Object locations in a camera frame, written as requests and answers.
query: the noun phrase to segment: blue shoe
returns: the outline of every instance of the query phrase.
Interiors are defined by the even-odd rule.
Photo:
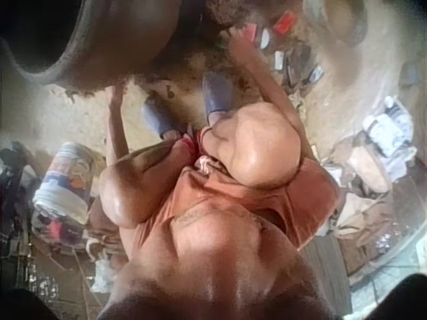
[[[152,91],[141,108],[142,117],[150,130],[156,132],[162,139],[163,134],[167,131],[178,130],[182,132],[179,121],[165,105],[166,102],[163,98],[157,92]]]
[[[203,76],[203,98],[206,117],[213,112],[232,109],[233,83],[223,75],[208,72]]]

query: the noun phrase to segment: foot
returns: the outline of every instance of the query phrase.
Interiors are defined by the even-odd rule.
[[[223,75],[209,72],[203,76],[203,98],[210,126],[232,109],[233,84]]]
[[[182,134],[179,130],[179,121],[171,114],[165,104],[166,102],[161,96],[152,91],[142,107],[142,116],[148,127],[163,140],[180,139]]]

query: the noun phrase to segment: white bucket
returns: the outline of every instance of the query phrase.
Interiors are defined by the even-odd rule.
[[[34,194],[36,210],[86,224],[94,170],[90,149],[78,143],[64,143]]]

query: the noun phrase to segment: bucket label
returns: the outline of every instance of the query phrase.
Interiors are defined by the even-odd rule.
[[[55,184],[76,194],[89,204],[93,180],[93,159],[79,155],[70,157],[61,152],[53,159],[43,183]]]

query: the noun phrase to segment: clay pot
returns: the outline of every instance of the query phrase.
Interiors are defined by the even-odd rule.
[[[348,47],[357,46],[368,32],[364,0],[304,0],[303,11],[318,33]]]
[[[173,35],[180,6],[181,0],[10,1],[1,42],[32,82],[101,89],[143,71]]]

